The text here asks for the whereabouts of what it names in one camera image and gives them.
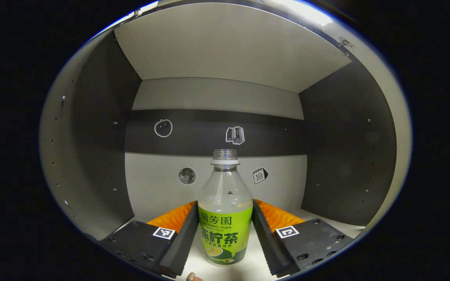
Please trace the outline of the large ceiling light panel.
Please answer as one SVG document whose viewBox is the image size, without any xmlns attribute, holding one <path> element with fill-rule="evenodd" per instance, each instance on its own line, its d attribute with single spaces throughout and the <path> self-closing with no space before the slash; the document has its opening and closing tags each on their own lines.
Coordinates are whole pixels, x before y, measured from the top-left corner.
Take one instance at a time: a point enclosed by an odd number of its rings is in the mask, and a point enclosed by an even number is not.
<svg viewBox="0 0 450 281">
<path fill-rule="evenodd" d="M 321 27 L 325 27 L 333 23 L 330 16 L 302 0 L 280 0 L 280 3 L 289 11 L 292 11 L 296 15 L 316 23 Z"/>
</svg>

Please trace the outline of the white and grey cabinet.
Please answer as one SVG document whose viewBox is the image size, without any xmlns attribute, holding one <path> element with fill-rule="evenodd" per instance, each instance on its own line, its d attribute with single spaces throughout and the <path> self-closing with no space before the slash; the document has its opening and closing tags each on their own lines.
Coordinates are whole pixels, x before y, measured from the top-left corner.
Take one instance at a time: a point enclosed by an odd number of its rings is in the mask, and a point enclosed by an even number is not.
<svg viewBox="0 0 450 281">
<path fill-rule="evenodd" d="M 155 11 L 202 2 L 285 18 L 351 62 L 299 93 L 217 78 L 141 79 L 114 30 Z M 205 281 L 305 281 L 369 234 L 361 232 L 382 206 L 394 175 L 394 121 L 355 48 L 339 46 L 341 24 L 350 23 L 320 2 L 307 3 L 333 23 L 321 27 L 280 0 L 156 0 L 98 33 L 109 36 L 89 58 L 73 107 L 78 171 L 84 176 L 75 184 L 76 191 L 85 191 L 83 235 L 104 249 L 100 240 L 129 222 L 147 223 L 196 201 L 213 170 L 214 149 L 239 152 L 237 169 L 254 199 L 304 220 L 320 218 L 353 241 L 312 270 L 284 277 L 270 273 L 254 225 L 244 259 L 220 267 L 205 257 L 198 224 L 183 274 L 175 279 L 104 250 L 157 281 L 184 281 L 191 272 Z"/>
</svg>

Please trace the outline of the clear bottle with green label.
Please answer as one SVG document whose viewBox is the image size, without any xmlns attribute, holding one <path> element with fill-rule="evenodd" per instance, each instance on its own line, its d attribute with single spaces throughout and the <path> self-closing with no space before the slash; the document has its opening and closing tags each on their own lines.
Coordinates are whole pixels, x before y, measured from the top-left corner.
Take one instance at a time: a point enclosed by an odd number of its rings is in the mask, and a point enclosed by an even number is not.
<svg viewBox="0 0 450 281">
<path fill-rule="evenodd" d="M 241 262 L 248 247 L 253 197 L 238 171 L 235 149 L 215 149 L 213 171 L 198 194 L 202 246 L 209 263 Z"/>
</svg>

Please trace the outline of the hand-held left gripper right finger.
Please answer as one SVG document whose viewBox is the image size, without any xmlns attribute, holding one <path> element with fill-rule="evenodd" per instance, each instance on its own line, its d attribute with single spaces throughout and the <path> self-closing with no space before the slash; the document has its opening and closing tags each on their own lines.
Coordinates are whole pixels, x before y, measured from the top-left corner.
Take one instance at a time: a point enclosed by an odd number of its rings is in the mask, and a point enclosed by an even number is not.
<svg viewBox="0 0 450 281">
<path fill-rule="evenodd" d="M 252 223 L 270 273 L 277 277 L 312 270 L 353 241 L 320 218 L 304 220 L 258 199 Z"/>
</svg>

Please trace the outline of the white cabinet shelf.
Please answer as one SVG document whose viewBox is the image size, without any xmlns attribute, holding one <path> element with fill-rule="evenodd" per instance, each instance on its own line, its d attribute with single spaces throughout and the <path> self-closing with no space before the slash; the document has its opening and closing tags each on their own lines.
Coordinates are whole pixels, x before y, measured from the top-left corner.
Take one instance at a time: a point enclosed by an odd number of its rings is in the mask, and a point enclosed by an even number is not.
<svg viewBox="0 0 450 281">
<path fill-rule="evenodd" d="M 114 34 L 143 80 L 217 78 L 299 93 L 351 62 L 301 25 L 219 2 L 155 11 Z"/>
</svg>

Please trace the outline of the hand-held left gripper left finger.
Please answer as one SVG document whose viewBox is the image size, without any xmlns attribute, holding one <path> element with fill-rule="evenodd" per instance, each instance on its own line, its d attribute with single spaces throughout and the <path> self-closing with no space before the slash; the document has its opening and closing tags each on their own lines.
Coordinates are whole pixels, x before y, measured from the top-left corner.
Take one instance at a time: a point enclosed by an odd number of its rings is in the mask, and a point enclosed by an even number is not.
<svg viewBox="0 0 450 281">
<path fill-rule="evenodd" d="M 182 276 L 198 227 L 198 204 L 191 201 L 151 221 L 133 220 L 100 240 L 100 246 L 147 272 Z"/>
</svg>

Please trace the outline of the white cabinet door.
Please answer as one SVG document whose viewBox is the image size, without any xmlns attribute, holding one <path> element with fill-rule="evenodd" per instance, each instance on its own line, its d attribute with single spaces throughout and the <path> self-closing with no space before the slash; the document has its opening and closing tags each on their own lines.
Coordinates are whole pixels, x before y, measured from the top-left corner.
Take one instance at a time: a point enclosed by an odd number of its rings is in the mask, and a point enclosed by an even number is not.
<svg viewBox="0 0 450 281">
<path fill-rule="evenodd" d="M 80 233 L 87 231 L 80 213 L 83 188 L 75 190 L 84 176 L 79 169 L 79 157 L 74 132 L 74 104 L 81 75 L 89 58 L 109 34 L 98 34 L 86 42 L 63 66 L 46 97 L 39 125 L 39 156 L 45 180 L 66 220 Z"/>
<path fill-rule="evenodd" d="M 389 59 L 385 58 L 384 53 L 378 50 L 369 39 L 366 39 L 354 27 L 342 23 L 341 29 L 345 30 L 343 37 L 355 46 L 355 50 L 352 53 L 368 69 L 380 86 L 389 105 L 395 128 L 397 148 L 393 178 L 382 206 L 361 232 L 362 234 L 368 234 L 383 221 L 385 215 L 398 199 L 405 184 L 413 151 L 413 125 L 411 112 L 398 71 L 393 67 Z"/>
</svg>

